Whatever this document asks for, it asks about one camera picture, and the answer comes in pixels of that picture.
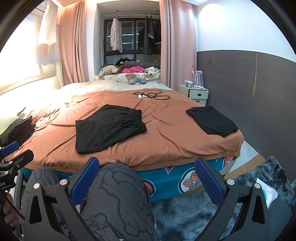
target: human hand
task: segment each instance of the human hand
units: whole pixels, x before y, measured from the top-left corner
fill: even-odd
[[[10,202],[12,202],[12,196],[10,193],[6,192],[6,197],[9,199]],[[4,220],[7,223],[7,225],[10,225],[11,227],[15,227],[19,224],[19,218],[16,212],[13,210],[13,208],[8,204],[8,202],[5,202],[3,204],[3,207],[0,205],[0,210],[2,210],[5,214]]]

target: brown bedsheet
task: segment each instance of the brown bedsheet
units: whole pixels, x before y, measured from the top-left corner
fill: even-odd
[[[73,173],[80,169],[89,157],[97,157],[101,165],[121,162],[135,170],[183,165],[198,157],[207,160],[240,155],[243,135],[240,131],[225,138],[207,135],[185,110],[202,106],[176,91],[164,90],[169,100],[155,100],[133,95],[135,91],[98,91],[76,98],[47,121],[45,113],[43,128],[15,153],[30,149],[34,160],[26,167],[36,169],[49,167],[56,171]],[[85,119],[105,104],[121,105],[141,109],[147,132],[129,138],[99,153],[80,155],[75,150],[75,121]]]

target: teddy bear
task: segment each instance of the teddy bear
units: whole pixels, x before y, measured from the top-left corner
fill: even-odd
[[[102,68],[102,70],[98,74],[98,77],[102,78],[104,75],[116,74],[118,70],[119,68],[116,68],[114,65],[108,65]]]
[[[135,85],[136,83],[144,85],[147,83],[147,80],[137,77],[137,75],[134,73],[126,74],[126,78],[128,79],[128,83],[130,85]]]
[[[119,66],[117,66],[117,65],[115,65],[115,67],[116,68],[118,68],[118,74],[121,74],[122,73],[122,71],[125,69],[125,66],[124,66],[124,64],[122,64],[122,65],[119,65]]]

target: gray patterned pants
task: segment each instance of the gray patterned pants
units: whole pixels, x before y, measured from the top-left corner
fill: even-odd
[[[22,197],[22,213],[26,212],[35,183],[49,186],[59,181],[47,168],[34,170]],[[157,241],[150,195],[140,176],[129,167],[121,163],[102,167],[83,204],[81,216],[98,238],[101,238],[100,230],[110,227],[121,240]],[[58,205],[53,204],[53,207],[64,234],[75,240]]]

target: fluffy carpet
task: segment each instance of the fluffy carpet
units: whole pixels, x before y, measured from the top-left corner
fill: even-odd
[[[287,179],[286,171],[274,157],[252,171],[238,176],[234,180],[239,185],[251,186],[259,178],[278,192],[291,208],[295,206],[295,193]],[[235,223],[241,204],[237,204],[233,215],[222,234],[227,236]],[[157,233],[161,241],[194,241],[217,210],[205,191],[177,196],[152,203],[153,214],[157,220]]]

